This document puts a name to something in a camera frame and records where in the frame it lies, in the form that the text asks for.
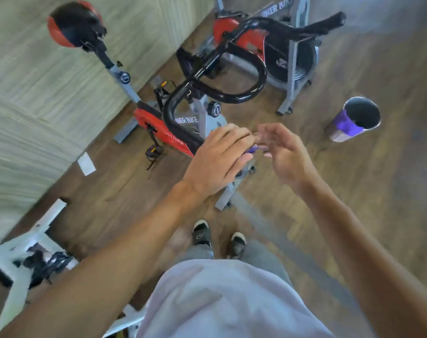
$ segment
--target floor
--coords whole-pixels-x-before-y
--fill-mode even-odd
[[[427,286],[427,0],[312,0],[311,7],[312,21],[344,10],[348,22],[323,39],[314,83],[301,92],[294,113],[277,117],[274,112],[284,95],[267,86],[253,101],[223,105],[223,114],[229,122],[251,129],[258,123],[282,122],[298,134],[332,189]],[[192,49],[202,42],[212,21],[207,18],[184,46]],[[159,75],[182,80],[175,58]],[[228,92],[252,83],[237,68],[212,81]],[[149,87],[139,95],[143,100],[153,98]],[[324,128],[352,96],[376,102],[382,124],[350,141],[330,142]],[[56,198],[67,198],[70,206],[48,233],[82,259],[166,195],[190,159],[167,148],[165,156],[146,171],[144,153],[152,142],[143,129],[121,145],[112,140],[132,112],[132,106],[126,107],[88,147],[97,171],[84,177],[78,165],[71,166],[12,235],[27,230]],[[224,256],[236,229],[260,239],[284,262],[295,289],[331,330],[339,337],[371,337],[309,210],[279,184],[269,160],[259,154],[256,159],[258,172],[245,179],[234,207],[218,212],[212,197],[187,218],[132,303],[139,307],[146,301],[160,275],[190,245],[194,221],[205,218],[212,227],[216,257]]]

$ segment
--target left hand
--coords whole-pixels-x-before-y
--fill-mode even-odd
[[[233,123],[211,131],[198,149],[182,179],[203,199],[217,193],[233,182],[237,173],[253,159],[245,153],[256,142],[246,128]]]

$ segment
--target gray pants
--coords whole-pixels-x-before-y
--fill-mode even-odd
[[[207,244],[191,246],[189,249],[187,249],[184,255],[182,255],[180,260],[177,261],[177,263],[196,259],[213,260],[214,252]],[[240,261],[248,263],[253,267],[266,270],[267,272],[271,272],[279,276],[291,287],[293,287],[283,264],[279,262],[278,258],[269,252],[267,248],[265,248],[265,246],[258,241],[250,241],[245,245],[245,249],[243,251],[242,257],[240,258]]]

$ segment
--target pedal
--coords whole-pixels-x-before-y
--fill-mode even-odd
[[[157,159],[160,158],[160,156],[163,153],[163,150],[164,149],[162,146],[156,146],[156,145],[152,145],[151,147],[148,148],[145,155],[148,158],[148,160],[151,162],[151,164],[146,169],[147,171],[149,171],[151,167],[153,167],[153,165],[156,163]]]

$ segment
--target textured wall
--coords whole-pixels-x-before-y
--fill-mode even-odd
[[[48,14],[71,0],[0,0],[0,240],[127,102],[92,54],[49,38]],[[106,45],[139,90],[213,0],[88,0]]]

